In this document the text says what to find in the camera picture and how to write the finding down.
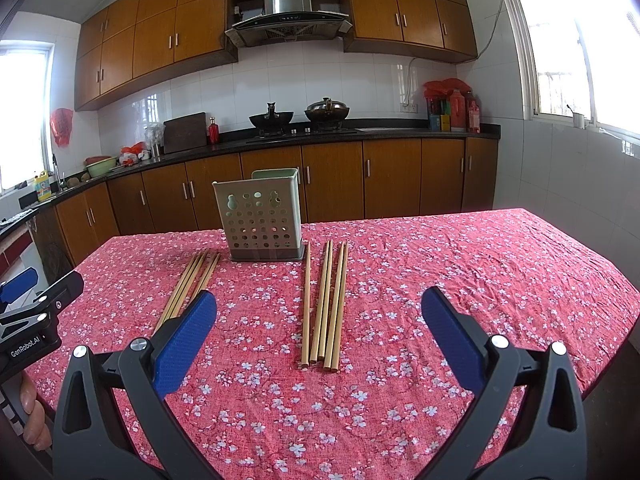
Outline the person's left hand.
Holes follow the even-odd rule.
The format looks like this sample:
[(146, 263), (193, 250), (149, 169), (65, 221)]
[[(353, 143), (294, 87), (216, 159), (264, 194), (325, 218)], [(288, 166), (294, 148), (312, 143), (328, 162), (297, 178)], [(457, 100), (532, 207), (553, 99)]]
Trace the person's left hand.
[(43, 451), (52, 444), (51, 431), (46, 424), (46, 412), (38, 400), (36, 387), (25, 373), (22, 373), (20, 401), (27, 414), (23, 440), (36, 451)]

